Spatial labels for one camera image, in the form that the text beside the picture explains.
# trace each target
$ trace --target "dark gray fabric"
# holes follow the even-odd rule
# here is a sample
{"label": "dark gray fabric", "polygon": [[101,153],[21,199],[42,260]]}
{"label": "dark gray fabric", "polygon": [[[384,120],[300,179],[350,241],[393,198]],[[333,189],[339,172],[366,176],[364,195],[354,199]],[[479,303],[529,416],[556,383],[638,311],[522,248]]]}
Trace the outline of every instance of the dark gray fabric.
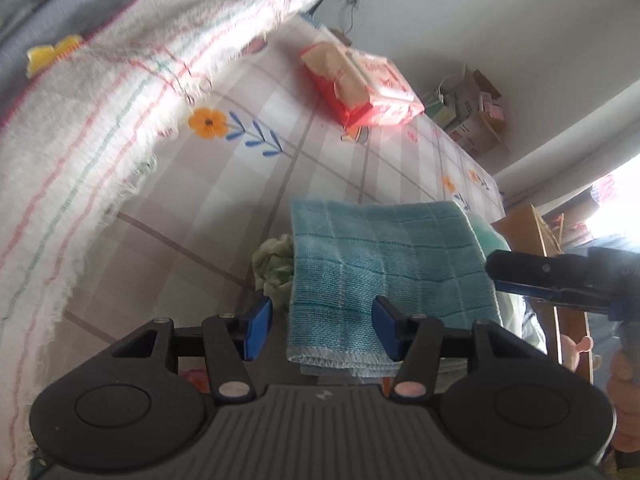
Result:
{"label": "dark gray fabric", "polygon": [[0,117],[29,84],[27,51],[86,37],[133,0],[0,0]]}

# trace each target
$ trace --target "teal towel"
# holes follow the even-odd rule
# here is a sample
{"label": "teal towel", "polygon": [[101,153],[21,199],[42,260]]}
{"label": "teal towel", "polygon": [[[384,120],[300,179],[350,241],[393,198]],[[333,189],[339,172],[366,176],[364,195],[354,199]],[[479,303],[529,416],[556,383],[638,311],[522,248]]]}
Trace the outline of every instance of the teal towel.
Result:
{"label": "teal towel", "polygon": [[493,282],[466,215],[454,202],[398,206],[295,201],[295,274],[287,357],[303,370],[396,373],[371,325],[381,294],[404,314],[453,328],[500,323]]}

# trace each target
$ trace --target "orange object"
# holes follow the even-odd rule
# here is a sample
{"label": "orange object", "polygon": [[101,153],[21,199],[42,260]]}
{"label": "orange object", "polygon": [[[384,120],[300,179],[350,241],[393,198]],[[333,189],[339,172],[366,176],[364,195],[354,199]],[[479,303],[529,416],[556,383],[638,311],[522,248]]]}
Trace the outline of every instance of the orange object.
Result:
{"label": "orange object", "polygon": [[405,124],[424,111],[385,57],[323,41],[303,50],[301,58],[345,129]]}

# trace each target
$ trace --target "ribbed gray surface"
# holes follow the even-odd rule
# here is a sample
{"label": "ribbed gray surface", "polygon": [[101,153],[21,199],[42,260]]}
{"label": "ribbed gray surface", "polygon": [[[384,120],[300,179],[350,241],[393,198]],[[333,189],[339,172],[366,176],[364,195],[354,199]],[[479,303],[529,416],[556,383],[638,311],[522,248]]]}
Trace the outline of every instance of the ribbed gray surface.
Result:
{"label": "ribbed gray surface", "polygon": [[121,475],[56,466],[45,480],[602,480],[594,468],[520,475],[479,463],[446,440],[429,412],[388,402],[377,386],[271,386],[219,410],[206,434],[164,464]]}

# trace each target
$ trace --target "yellow flower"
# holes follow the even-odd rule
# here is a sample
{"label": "yellow flower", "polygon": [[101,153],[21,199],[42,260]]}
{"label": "yellow flower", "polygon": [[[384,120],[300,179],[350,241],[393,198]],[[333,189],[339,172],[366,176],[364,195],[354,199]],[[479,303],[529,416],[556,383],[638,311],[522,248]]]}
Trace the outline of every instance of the yellow flower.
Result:
{"label": "yellow flower", "polygon": [[480,177],[474,170],[469,170],[469,176],[471,177],[471,180],[473,180],[476,184],[480,182]]}
{"label": "yellow flower", "polygon": [[449,177],[449,175],[445,175],[445,176],[442,177],[442,183],[444,184],[444,187],[446,187],[447,190],[450,193],[455,193],[456,192],[456,185],[453,183],[453,181]]}
{"label": "yellow flower", "polygon": [[203,139],[224,137],[229,127],[226,125],[226,115],[220,110],[211,108],[196,108],[189,117],[189,127]]}
{"label": "yellow flower", "polygon": [[82,36],[67,36],[63,40],[52,45],[34,46],[27,51],[27,77],[31,79],[36,74],[42,72],[46,67],[52,65],[57,59],[71,54],[82,44]]}

